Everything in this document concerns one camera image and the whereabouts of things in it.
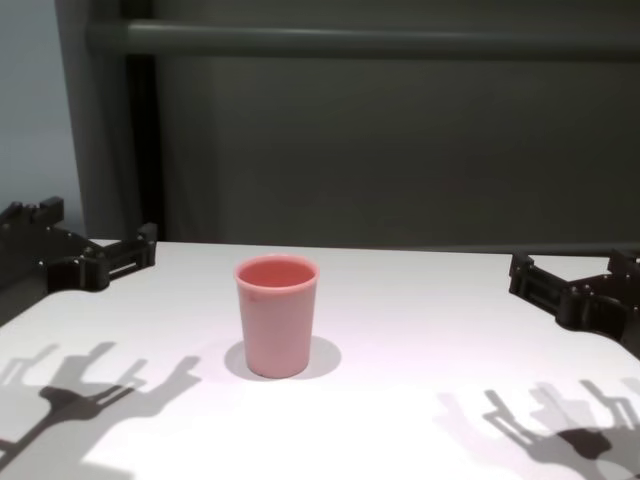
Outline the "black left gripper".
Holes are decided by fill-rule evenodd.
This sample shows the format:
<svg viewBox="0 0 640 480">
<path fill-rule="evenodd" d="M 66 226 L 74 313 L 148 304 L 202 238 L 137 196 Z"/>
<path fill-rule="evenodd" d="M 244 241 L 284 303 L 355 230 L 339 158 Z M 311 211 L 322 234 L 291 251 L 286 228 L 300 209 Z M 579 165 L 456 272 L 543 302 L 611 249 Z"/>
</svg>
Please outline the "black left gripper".
<svg viewBox="0 0 640 480">
<path fill-rule="evenodd" d="M 64 200 L 11 202 L 1 212 L 1 294 L 40 300 L 66 290 L 98 292 L 116 280 L 156 263 L 157 225 L 146 223 L 133 239 L 102 247 L 55 227 L 64 219 Z"/>
</svg>

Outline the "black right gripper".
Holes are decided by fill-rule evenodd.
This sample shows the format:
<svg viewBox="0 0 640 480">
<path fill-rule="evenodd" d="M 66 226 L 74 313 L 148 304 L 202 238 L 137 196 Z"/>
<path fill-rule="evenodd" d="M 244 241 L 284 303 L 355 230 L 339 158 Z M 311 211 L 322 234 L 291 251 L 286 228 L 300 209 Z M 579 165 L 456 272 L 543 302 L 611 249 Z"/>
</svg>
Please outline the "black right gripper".
<svg viewBox="0 0 640 480">
<path fill-rule="evenodd" d="M 568 282 L 540 269 L 524 254 L 511 257 L 509 293 L 546 313 L 557 313 L 562 327 L 605 337 L 639 357 L 639 257 L 613 249 L 609 275 Z"/>
</svg>

